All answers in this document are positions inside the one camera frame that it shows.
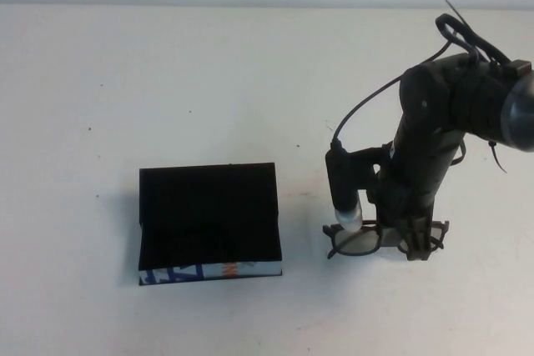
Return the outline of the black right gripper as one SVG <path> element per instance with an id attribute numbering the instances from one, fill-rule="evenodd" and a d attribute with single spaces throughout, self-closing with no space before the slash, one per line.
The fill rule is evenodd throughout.
<path id="1" fill-rule="evenodd" d="M 380 224 L 399 223 L 409 261 L 426 261 L 444 248 L 450 222 L 432 220 L 435 197 L 463 138 L 457 130 L 396 132 L 394 152 L 380 170 L 374 201 Z"/>

